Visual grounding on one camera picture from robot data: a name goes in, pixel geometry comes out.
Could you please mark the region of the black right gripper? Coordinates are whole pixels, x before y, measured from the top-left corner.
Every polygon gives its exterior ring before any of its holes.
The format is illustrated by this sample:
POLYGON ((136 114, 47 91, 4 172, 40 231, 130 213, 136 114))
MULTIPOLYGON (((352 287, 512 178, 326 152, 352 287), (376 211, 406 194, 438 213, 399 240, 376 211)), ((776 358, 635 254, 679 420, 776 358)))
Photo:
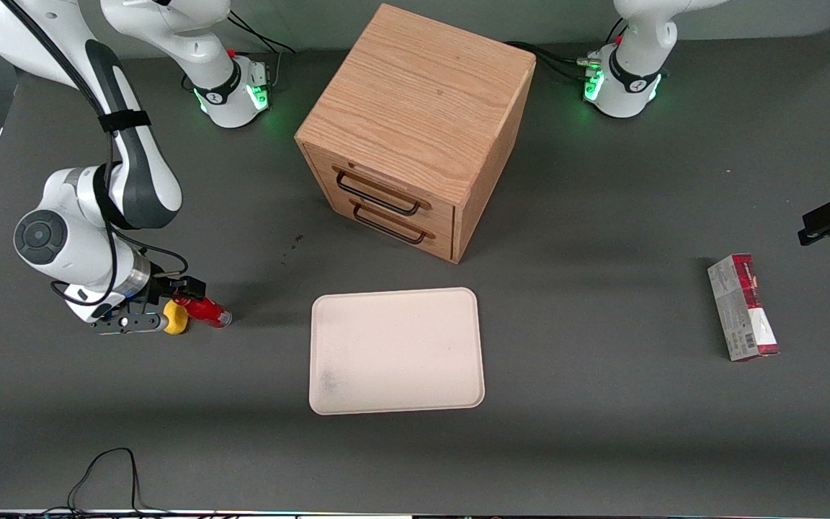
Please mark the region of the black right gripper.
POLYGON ((141 309, 158 308, 162 299, 197 300, 205 298, 205 282, 194 277, 161 277, 152 275, 141 290, 141 309))

